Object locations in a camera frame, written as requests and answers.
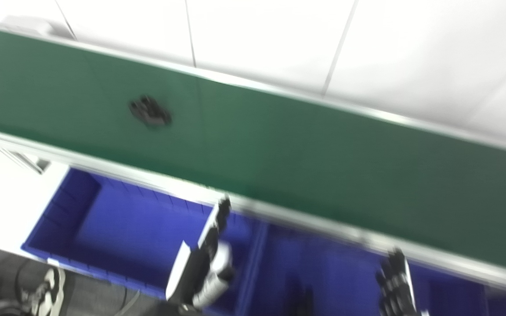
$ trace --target gray floor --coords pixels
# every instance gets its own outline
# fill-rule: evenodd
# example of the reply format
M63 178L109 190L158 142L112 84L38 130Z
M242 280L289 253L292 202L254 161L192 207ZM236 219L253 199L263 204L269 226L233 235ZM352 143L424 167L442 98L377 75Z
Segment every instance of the gray floor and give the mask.
M14 281L18 272L19 286L34 290L48 271L48 266L41 262L2 252L0 256L0 294L6 298L15 298ZM129 302L136 294L133 290L125 290L123 286L76 273L68 273L67 277L71 285L66 289L69 303L62 308L61 316L114 316L123 306L125 293L125 302ZM160 316L163 314L160 309L159 300L140 294L123 316Z

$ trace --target shoe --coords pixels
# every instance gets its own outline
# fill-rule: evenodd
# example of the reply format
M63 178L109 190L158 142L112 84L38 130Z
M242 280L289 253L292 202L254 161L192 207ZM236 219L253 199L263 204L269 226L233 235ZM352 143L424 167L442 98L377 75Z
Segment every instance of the shoe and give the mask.
M44 282L32 294L23 291L22 301L30 304L32 316L60 316L64 304L66 272L52 267L46 272Z

